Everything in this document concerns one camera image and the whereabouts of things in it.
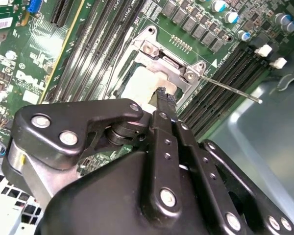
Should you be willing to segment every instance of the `black expansion slot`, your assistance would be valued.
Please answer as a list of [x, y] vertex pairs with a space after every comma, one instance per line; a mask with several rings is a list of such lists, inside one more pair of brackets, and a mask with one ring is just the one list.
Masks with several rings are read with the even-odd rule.
[[74, 0], [58, 0], [53, 9], [50, 22], [58, 28], [63, 27], [73, 2]]
[[86, 73], [83, 76], [83, 80], [80, 86], [77, 89], [77, 92], [73, 96], [72, 101], [78, 101], [85, 90], [87, 83], [89, 81], [90, 76], [93, 74], [96, 65], [98, 64], [101, 56], [104, 53], [104, 50], [109, 46], [113, 36], [115, 35], [118, 27], [123, 24], [122, 19], [124, 18], [129, 6], [131, 5], [131, 1], [123, 1], [121, 5], [119, 5], [119, 11], [116, 11], [113, 20], [111, 22], [111, 26], [108, 28], [105, 37], [99, 42], [94, 57], [92, 58], [91, 64], [88, 67]]
[[120, 36], [114, 42], [112, 48], [108, 51], [107, 56], [105, 57], [102, 65], [101, 65], [101, 68], [99, 70], [99, 74], [95, 80], [95, 83], [94, 82], [92, 83], [91, 88], [85, 97], [85, 100], [90, 100], [93, 97], [93, 95], [94, 95], [97, 87], [99, 86], [105, 72], [108, 70], [109, 66], [111, 65], [111, 62], [113, 61], [115, 56], [120, 51], [120, 48], [122, 47], [122, 42], [127, 34], [127, 31], [134, 24], [136, 18], [138, 17], [139, 13], [141, 12], [141, 10], [143, 8], [145, 2], [146, 2], [146, 0], [135, 1], [134, 6], [132, 8], [133, 10], [129, 13], [129, 15], [127, 15], [127, 17], [124, 20], [123, 25], [121, 25]]
[[69, 97], [72, 95], [72, 90], [76, 86], [76, 82], [80, 83], [80, 80], [78, 79], [79, 77], [83, 77], [82, 78], [83, 80], [87, 79], [85, 77], [85, 75], [81, 76], [81, 70], [82, 70], [82, 68], [88, 58], [90, 51], [92, 50], [93, 45], [96, 43], [101, 32], [104, 30], [104, 28], [107, 24], [107, 19], [108, 19], [109, 15], [111, 14], [112, 9], [114, 8], [116, 3], [118, 2], [118, 0], [110, 0], [107, 2], [108, 2], [108, 4], [106, 4], [104, 6], [104, 9], [100, 12], [100, 16], [97, 20], [96, 25], [94, 25], [92, 28], [92, 33], [88, 35], [89, 36], [88, 40], [87, 40], [88, 43], [84, 44], [83, 53], [79, 58], [79, 61], [78, 61], [78, 64], [77, 64], [75, 70], [73, 71], [73, 73], [69, 74], [69, 78], [71, 81], [69, 82], [66, 89], [63, 91], [63, 94], [61, 97], [62, 101], [69, 101]]
[[[245, 43], [241, 43], [212, 79], [244, 92], [266, 71], [267, 65]], [[185, 108], [180, 119], [200, 138], [221, 116], [225, 116], [239, 98], [238, 94], [207, 83]]]

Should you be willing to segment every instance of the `ram slot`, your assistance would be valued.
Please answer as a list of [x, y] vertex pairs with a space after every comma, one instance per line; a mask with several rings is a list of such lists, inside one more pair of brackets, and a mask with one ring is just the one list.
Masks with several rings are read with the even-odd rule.
[[[248, 56], [239, 60], [235, 68], [233, 70], [229, 70], [227, 75], [222, 78], [223, 84], [233, 87], [232, 82], [237, 78], [238, 74], [240, 74], [242, 70], [250, 62], [251, 62], [251, 58], [249, 58]], [[196, 123], [198, 119], [201, 118], [201, 115], [203, 114], [203, 112], [207, 109], [207, 107], [209, 107], [209, 105], [212, 105], [214, 103], [214, 101], [220, 96], [222, 91], [224, 91], [223, 88], [219, 86], [214, 86], [213, 89], [210, 90], [208, 94], [200, 101], [198, 112], [190, 116], [190, 118], [187, 120], [186, 123], [190, 127], [193, 127], [194, 123]]]
[[118, 37], [118, 40], [116, 40], [113, 43], [113, 46], [108, 51], [107, 56], [105, 57], [102, 65], [99, 69], [99, 74], [97, 75], [96, 79], [92, 82], [90, 90], [87, 92], [85, 96], [85, 100], [89, 100], [94, 96], [94, 93], [96, 92], [100, 82], [102, 81], [102, 78], [105, 74], [105, 72], [108, 70], [108, 68], [111, 65], [111, 62], [115, 58], [115, 56], [120, 51], [120, 48], [122, 46], [123, 40], [125, 38], [125, 35], [129, 28], [134, 24], [138, 14], [141, 12], [142, 7], [144, 6], [146, 0], [138, 0], [135, 1], [132, 7], [132, 11], [123, 19], [123, 24], [121, 25], [119, 29], [120, 36]]
[[131, 5], [131, 1], [123, 1], [121, 6], [119, 7], [120, 11], [115, 12], [113, 16], [113, 21], [111, 23], [111, 27], [108, 28], [105, 37], [98, 44], [96, 52], [92, 58], [90, 65], [88, 66], [86, 72], [84, 73], [83, 79], [77, 91], [74, 93], [72, 101], [80, 100], [82, 93], [84, 92], [91, 75], [94, 73], [96, 66], [98, 65], [99, 60], [103, 56], [104, 50], [109, 47], [111, 44], [111, 40], [114, 35], [118, 32], [118, 28], [123, 24], [123, 19], [128, 11], [129, 6]]
[[92, 7], [92, 10], [89, 14], [90, 18], [86, 22], [84, 29], [82, 31], [82, 35], [78, 38], [74, 48], [73, 52], [70, 55], [67, 66], [65, 67], [60, 79], [59, 83], [54, 91], [54, 100], [53, 102], [62, 101], [62, 94], [65, 93], [67, 86], [71, 83], [75, 82], [71, 76], [71, 71], [74, 70], [81, 58], [81, 53], [83, 52], [83, 49], [85, 45], [89, 42], [89, 35], [92, 33], [92, 30], [96, 29], [96, 25], [98, 21], [96, 19], [98, 18], [98, 7], [99, 7], [100, 1], [95, 1], [95, 4]]
[[[217, 72], [212, 77], [214, 80], [222, 82], [222, 79], [229, 72], [229, 68], [233, 67], [239, 59], [245, 54], [243, 50], [240, 48], [236, 48], [236, 50], [231, 54], [231, 56], [224, 62], [222, 67], [217, 70]], [[195, 112], [196, 108], [200, 105], [200, 102], [204, 99], [209, 92], [214, 89], [216, 86], [212, 83], [206, 83], [204, 88], [200, 91], [200, 93], [193, 98], [192, 102], [188, 105], [188, 107], [182, 112], [180, 115], [180, 119], [184, 122], [187, 122], [188, 119]]]
[[[246, 91], [257, 79], [266, 71], [264, 67], [257, 70], [251, 77], [249, 77], [243, 86], [241, 87], [242, 91]], [[239, 95], [231, 93], [227, 94], [229, 98], [225, 98], [223, 100], [220, 109], [217, 110], [217, 114], [211, 115], [206, 119], [204, 125], [202, 125], [197, 130], [194, 130], [195, 136], [199, 139], [201, 138], [213, 125], [216, 121], [218, 121], [225, 113], [228, 113], [228, 110], [235, 104], [235, 102], [240, 98]]]
[[[235, 81], [229, 85], [236, 89], [240, 89], [241, 84], [244, 83], [259, 67], [260, 65], [257, 63], [257, 61], [253, 61], [246, 68], [246, 70], [238, 73], [236, 75]], [[209, 120], [209, 118], [213, 117], [216, 111], [220, 108], [220, 104], [224, 103], [228, 94], [231, 94], [231, 92], [227, 92], [225, 89], [221, 89], [220, 92], [214, 97], [213, 101], [205, 103], [207, 106], [206, 112], [203, 113], [201, 117], [192, 124], [192, 130], [198, 132], [202, 126], [206, 125], [206, 122]]]

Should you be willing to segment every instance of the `electrolytic capacitor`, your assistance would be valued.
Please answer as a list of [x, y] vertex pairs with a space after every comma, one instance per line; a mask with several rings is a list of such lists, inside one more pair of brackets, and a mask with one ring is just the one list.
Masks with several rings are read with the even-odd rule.
[[226, 2], [222, 0], [213, 1], [211, 10], [213, 12], [222, 12], [226, 8]]
[[281, 28], [288, 33], [293, 33], [294, 32], [294, 21], [290, 22], [287, 25], [281, 26]]
[[224, 21], [228, 24], [235, 24], [239, 20], [239, 14], [229, 11], [224, 16]]
[[250, 40], [250, 33], [245, 32], [244, 30], [240, 30], [237, 34], [238, 38], [243, 42], [247, 42]]
[[283, 13], [278, 13], [275, 16], [274, 22], [279, 25], [288, 25], [292, 20], [291, 15], [286, 15]]

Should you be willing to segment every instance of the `green circuit board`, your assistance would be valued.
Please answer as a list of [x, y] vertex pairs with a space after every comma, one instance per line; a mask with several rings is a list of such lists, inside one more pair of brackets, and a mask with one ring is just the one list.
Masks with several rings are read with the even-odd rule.
[[[6, 33], [6, 38], [0, 43], [0, 141], [5, 144], [9, 139], [9, 124], [15, 112], [26, 105], [49, 101], [64, 70], [71, 66], [68, 62], [76, 45], [83, 41], [80, 36], [88, 30], [84, 27], [91, 17], [93, 6], [98, 4], [95, 14], [99, 14], [109, 1], [73, 1], [62, 27], [50, 23], [56, 2], [43, 1], [36, 14], [26, 11], [30, 1], [14, 0], [11, 5], [0, 6], [0, 19], [13, 18], [10, 27], [0, 29], [0, 32]], [[170, 3], [174, 5], [173, 11], [166, 11]], [[212, 1], [146, 0], [132, 25], [130, 39], [149, 25], [154, 25], [157, 28], [157, 42], [186, 64], [205, 61], [205, 75], [208, 77], [213, 76], [238, 46], [240, 39], [237, 34], [240, 30], [250, 33], [252, 38], [260, 33], [266, 34], [279, 47], [279, 53], [283, 56], [294, 50], [294, 32], [288, 33], [274, 22], [278, 13], [291, 14], [294, 20], [294, 0], [227, 0], [226, 3], [223, 12], [215, 13], [211, 10]], [[117, 6], [111, 9], [106, 19], [107, 25], [114, 17], [115, 9]], [[228, 11], [239, 14], [237, 23], [224, 22]], [[212, 35], [211, 39], [206, 41], [205, 38], [194, 36], [195, 27], [187, 27], [189, 19], [196, 26], [202, 26], [205, 34]], [[216, 41], [220, 41], [220, 48], [212, 49]], [[82, 76], [73, 81], [71, 95], [78, 90]], [[89, 77], [85, 92], [91, 89], [89, 84], [95, 77], [96, 74]], [[99, 82], [95, 94], [101, 92], [106, 80]], [[65, 80], [62, 84], [69, 83], [69, 80]]]

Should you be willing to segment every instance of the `black ram slot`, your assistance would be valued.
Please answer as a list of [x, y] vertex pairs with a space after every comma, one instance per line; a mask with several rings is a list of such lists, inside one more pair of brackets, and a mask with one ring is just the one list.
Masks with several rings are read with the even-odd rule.
[[[248, 68], [238, 76], [238, 79], [236, 79], [233, 84], [229, 85], [240, 90], [242, 88], [242, 84], [245, 83], [253, 75], [254, 71], [258, 70], [259, 67], [260, 65], [257, 63], [257, 61], [253, 61], [253, 63], [251, 63]], [[192, 129], [195, 132], [198, 132], [203, 127], [202, 123], [207, 123], [209, 119], [213, 117], [215, 113], [217, 113], [217, 111], [225, 103], [225, 101], [227, 100], [227, 96], [231, 94], [232, 92], [221, 89], [214, 102], [206, 103], [206, 105], [208, 106], [207, 112], [205, 112], [205, 114], [203, 114], [199, 120], [196, 120], [196, 122], [192, 125]]]
[[[237, 63], [238, 58], [241, 58], [244, 55], [244, 51], [240, 48], [237, 48], [232, 55], [225, 61], [222, 67], [214, 74], [213, 79], [221, 82], [224, 75], [228, 72], [228, 68], [231, 68], [235, 63]], [[207, 83], [202, 91], [194, 97], [190, 105], [182, 112], [180, 118], [182, 121], [187, 122], [191, 115], [196, 110], [196, 107], [200, 105], [200, 102], [209, 94], [209, 92], [216, 87], [212, 83]]]
[[[236, 77], [238, 74], [240, 74], [242, 72], [242, 70], [248, 66], [248, 64], [251, 62], [251, 58], [249, 57], [244, 57], [242, 60], [240, 60], [238, 62], [238, 64], [236, 65], [236, 69], [235, 70], [231, 70], [224, 81], [223, 84], [227, 85], [227, 86], [232, 86], [232, 82], [235, 81]], [[204, 112], [204, 110], [207, 108], [207, 106], [211, 106], [213, 105], [213, 103], [217, 100], [217, 98], [221, 95], [221, 93], [224, 91], [223, 88], [219, 87], [219, 86], [214, 86], [213, 90], [209, 92], [209, 94], [200, 102], [200, 106], [204, 107], [202, 109], [199, 110], [199, 114], [196, 115], [192, 115], [189, 120], [187, 121], [187, 124], [190, 125], [190, 127], [193, 127], [194, 123], [197, 122], [197, 120], [201, 117], [202, 113]]]
[[102, 65], [101, 65], [101, 68], [99, 70], [100, 72], [97, 75], [96, 80], [93, 82], [90, 90], [88, 91], [88, 93], [85, 97], [85, 100], [90, 100], [92, 98], [92, 96], [94, 95], [97, 87], [99, 86], [99, 84], [104, 76], [104, 73], [109, 68], [113, 58], [118, 54], [118, 51], [120, 50], [120, 48], [122, 46], [123, 39], [124, 39], [128, 29], [134, 24], [135, 19], [137, 18], [138, 14], [141, 12], [145, 2], [146, 2], [146, 0], [136, 1], [134, 6], [132, 7], [133, 10], [130, 12], [130, 14], [123, 18], [122, 26], [119, 30], [120, 35], [118, 37], [118, 40], [116, 40], [113, 43], [113, 46], [108, 51]]
[[74, 0], [58, 0], [51, 16], [51, 23], [56, 27], [64, 26]]
[[[261, 74], [265, 72], [265, 70], [265, 68], [259, 69], [251, 78], [249, 78], [249, 80], [245, 81], [241, 90], [247, 90], [261, 76]], [[220, 106], [220, 109], [217, 110], [217, 113], [215, 113], [214, 115], [210, 115], [210, 117], [207, 118], [207, 122], [205, 122], [205, 125], [202, 125], [197, 131], [194, 131], [194, 135], [197, 138], [202, 137], [213, 126], [213, 124], [218, 121], [221, 116], [226, 114], [231, 106], [240, 98], [240, 96], [235, 93], [231, 93], [228, 95], [229, 98], [223, 100], [223, 103]]]

